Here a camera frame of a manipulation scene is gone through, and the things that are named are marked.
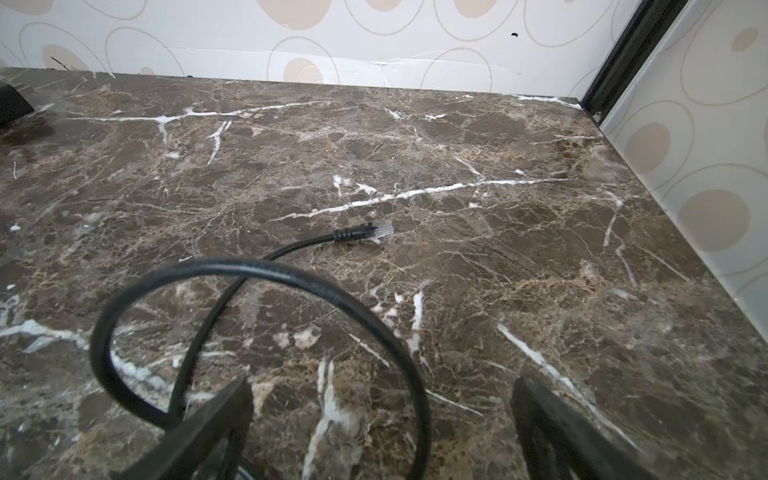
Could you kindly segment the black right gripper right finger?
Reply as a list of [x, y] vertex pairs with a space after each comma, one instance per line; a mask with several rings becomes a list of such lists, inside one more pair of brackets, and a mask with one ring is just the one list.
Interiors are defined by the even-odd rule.
[[587, 420], [531, 377], [514, 382], [511, 410], [531, 479], [649, 479]]

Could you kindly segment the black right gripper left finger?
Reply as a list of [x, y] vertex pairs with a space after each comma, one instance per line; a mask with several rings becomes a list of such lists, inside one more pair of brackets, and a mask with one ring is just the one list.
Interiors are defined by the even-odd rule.
[[234, 479], [253, 415], [251, 387], [233, 381], [118, 479]]

